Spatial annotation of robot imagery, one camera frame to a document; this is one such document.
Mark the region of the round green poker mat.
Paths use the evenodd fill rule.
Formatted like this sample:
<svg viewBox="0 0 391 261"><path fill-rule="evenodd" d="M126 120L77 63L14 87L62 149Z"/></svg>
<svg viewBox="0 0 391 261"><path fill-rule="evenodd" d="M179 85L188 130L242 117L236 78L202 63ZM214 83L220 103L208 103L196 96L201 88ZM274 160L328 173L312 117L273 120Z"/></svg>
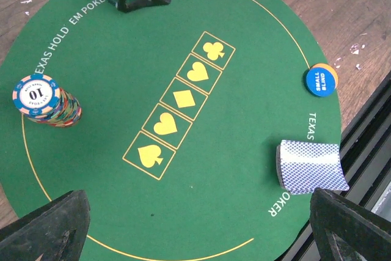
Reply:
<svg viewBox="0 0 391 261"><path fill-rule="evenodd" d="M83 260L275 260L310 203L280 187L277 146L340 142L337 94L304 84L324 61L281 0L50 0L1 65L2 187L18 216L83 189ZM78 99L75 125L19 112L35 73Z"/></svg>

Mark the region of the blue small blind button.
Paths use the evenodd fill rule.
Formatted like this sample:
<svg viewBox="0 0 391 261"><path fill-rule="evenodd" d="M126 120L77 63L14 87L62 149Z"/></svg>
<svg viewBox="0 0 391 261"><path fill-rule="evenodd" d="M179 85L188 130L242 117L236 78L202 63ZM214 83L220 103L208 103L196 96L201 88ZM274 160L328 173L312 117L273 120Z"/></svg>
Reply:
<svg viewBox="0 0 391 261"><path fill-rule="evenodd" d="M305 85L317 97L328 97L334 93L336 82L332 73L325 68L311 68L305 75Z"/></svg>

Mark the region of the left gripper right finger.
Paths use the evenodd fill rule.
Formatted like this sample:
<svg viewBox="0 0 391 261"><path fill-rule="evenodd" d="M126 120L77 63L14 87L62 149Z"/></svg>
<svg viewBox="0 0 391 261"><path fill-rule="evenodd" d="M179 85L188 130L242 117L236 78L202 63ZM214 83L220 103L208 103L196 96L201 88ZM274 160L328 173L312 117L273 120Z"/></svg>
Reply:
<svg viewBox="0 0 391 261"><path fill-rule="evenodd" d="M390 260L390 222L331 190L315 189L310 224L321 260Z"/></svg>

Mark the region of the black aluminium frame rail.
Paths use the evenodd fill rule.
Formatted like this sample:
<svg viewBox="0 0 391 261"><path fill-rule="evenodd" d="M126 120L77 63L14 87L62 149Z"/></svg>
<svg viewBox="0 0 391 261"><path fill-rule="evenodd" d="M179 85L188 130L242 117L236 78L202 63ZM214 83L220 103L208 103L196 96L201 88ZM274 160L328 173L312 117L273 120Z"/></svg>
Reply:
<svg viewBox="0 0 391 261"><path fill-rule="evenodd" d="M334 193L390 222L390 76L343 132L340 154L350 189ZM281 260L321 260L310 219Z"/></svg>

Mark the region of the multicolour poker chip stack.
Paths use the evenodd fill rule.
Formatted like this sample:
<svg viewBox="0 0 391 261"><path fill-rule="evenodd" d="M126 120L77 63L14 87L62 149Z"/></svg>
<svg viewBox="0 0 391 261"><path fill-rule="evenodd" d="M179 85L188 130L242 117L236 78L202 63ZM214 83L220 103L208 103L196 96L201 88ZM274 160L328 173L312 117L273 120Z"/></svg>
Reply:
<svg viewBox="0 0 391 261"><path fill-rule="evenodd" d="M12 99L19 112L37 123L65 128L75 125L82 116L78 99L48 75L24 77L15 85Z"/></svg>

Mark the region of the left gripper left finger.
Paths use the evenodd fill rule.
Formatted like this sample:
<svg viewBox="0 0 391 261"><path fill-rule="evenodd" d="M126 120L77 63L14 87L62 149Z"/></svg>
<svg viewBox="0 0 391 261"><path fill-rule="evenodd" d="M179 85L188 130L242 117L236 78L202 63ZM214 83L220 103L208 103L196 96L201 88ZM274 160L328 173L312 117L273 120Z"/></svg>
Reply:
<svg viewBox="0 0 391 261"><path fill-rule="evenodd" d="M79 260L89 224L86 192L69 191L1 229L1 260Z"/></svg>

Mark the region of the blue playing card deck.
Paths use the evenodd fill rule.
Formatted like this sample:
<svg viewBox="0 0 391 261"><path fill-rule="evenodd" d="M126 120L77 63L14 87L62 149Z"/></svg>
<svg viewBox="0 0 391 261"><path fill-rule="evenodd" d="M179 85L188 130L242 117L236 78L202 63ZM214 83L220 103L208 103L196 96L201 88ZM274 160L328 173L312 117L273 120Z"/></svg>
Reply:
<svg viewBox="0 0 391 261"><path fill-rule="evenodd" d="M292 195L316 188L349 190L338 144L283 140L276 149L276 171L281 187Z"/></svg>

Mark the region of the orange big blind button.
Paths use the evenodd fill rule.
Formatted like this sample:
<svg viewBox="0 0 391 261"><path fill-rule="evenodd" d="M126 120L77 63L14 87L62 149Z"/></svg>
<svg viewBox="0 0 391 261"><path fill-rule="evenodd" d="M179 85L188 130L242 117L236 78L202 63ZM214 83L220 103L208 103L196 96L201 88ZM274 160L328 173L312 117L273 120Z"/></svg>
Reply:
<svg viewBox="0 0 391 261"><path fill-rule="evenodd" d="M331 67L330 65L325 64L325 63L318 63L318 64L313 65L312 68L324 68L327 71L329 71L331 73L331 75L334 77L335 87L338 86L338 75L333 67Z"/></svg>

